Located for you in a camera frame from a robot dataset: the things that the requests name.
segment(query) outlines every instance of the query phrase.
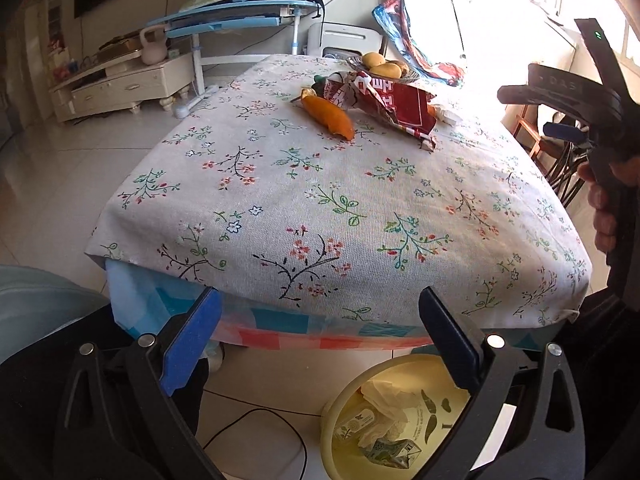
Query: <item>cabinet drawer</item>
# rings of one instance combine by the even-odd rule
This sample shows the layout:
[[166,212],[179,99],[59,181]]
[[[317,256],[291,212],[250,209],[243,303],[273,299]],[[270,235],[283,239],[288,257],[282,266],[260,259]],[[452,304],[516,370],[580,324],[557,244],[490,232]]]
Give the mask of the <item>cabinet drawer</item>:
[[119,103],[164,97],[164,82],[160,69],[119,77],[109,81],[107,85],[109,93]]
[[76,112],[85,112],[110,103],[105,83],[80,88],[75,90],[72,95]]

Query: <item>kettlebell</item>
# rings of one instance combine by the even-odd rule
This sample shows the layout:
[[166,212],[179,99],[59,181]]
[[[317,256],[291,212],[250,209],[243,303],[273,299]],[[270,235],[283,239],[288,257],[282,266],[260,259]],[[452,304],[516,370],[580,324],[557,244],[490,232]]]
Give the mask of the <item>kettlebell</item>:
[[[145,34],[153,32],[154,41],[147,41]],[[140,59],[144,64],[155,65],[166,57],[166,36],[164,35],[164,25],[152,25],[140,31],[140,43],[142,43],[142,56]]]

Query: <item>handheld controller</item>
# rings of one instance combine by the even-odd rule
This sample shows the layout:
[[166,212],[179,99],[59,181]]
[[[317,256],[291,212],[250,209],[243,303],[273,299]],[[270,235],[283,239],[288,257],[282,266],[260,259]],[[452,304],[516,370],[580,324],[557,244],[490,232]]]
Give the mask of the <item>handheld controller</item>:
[[526,85],[502,86],[503,104],[546,105],[588,125],[588,132],[564,124],[547,123],[546,136],[568,140],[588,150],[588,160],[607,192],[607,210],[616,217],[616,247],[607,253],[611,267],[607,286],[633,310],[640,310],[640,214],[638,188],[617,180],[614,161],[640,155],[640,105],[629,95],[622,70],[609,41],[594,18],[575,20],[584,44],[598,69],[602,84],[538,64],[529,65]]

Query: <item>mango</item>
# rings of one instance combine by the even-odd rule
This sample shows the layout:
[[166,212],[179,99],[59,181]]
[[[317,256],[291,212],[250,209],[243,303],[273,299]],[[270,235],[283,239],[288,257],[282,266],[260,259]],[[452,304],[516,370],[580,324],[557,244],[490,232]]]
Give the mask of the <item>mango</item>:
[[404,61],[387,61],[388,63],[393,63],[394,65],[398,65],[400,67],[400,70],[402,70],[402,77],[406,76],[407,73],[409,72],[409,65],[407,65],[407,63],[405,63]]
[[386,63],[385,57],[377,52],[369,52],[362,56],[362,64],[367,68],[373,68],[384,63]]
[[400,79],[402,77],[402,69],[394,63],[385,63],[369,69],[369,73],[373,75],[381,75],[391,79]]

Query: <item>table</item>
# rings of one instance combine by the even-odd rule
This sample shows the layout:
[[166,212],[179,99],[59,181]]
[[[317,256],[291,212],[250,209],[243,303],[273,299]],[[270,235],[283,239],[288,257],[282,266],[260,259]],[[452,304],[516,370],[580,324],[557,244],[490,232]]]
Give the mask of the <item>table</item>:
[[215,286],[225,313],[214,337],[262,348],[428,342],[417,312],[428,285],[484,329],[574,315],[591,263],[508,131],[437,85],[463,123],[438,122],[433,153],[356,110],[347,142],[290,102],[336,70],[347,67],[271,56],[213,95],[124,181],[86,252],[135,269],[129,285],[183,300],[177,309],[188,294],[176,284]]
[[[303,11],[317,9],[318,4],[299,0],[257,0],[248,2],[234,2],[214,6],[199,7],[197,9],[184,10],[170,14],[164,18],[152,20],[147,27],[166,23],[166,36],[168,38],[181,38],[191,36],[193,47],[193,67],[196,73],[196,90],[198,95],[204,93],[204,76],[202,67],[214,64],[259,62],[269,54],[245,54],[244,56],[210,56],[202,57],[200,53],[200,34],[204,32],[217,32],[220,30],[233,30],[239,28],[255,27],[280,27],[293,19],[293,40],[291,53],[298,53],[298,28]],[[273,14],[277,10],[277,16],[264,16]]]

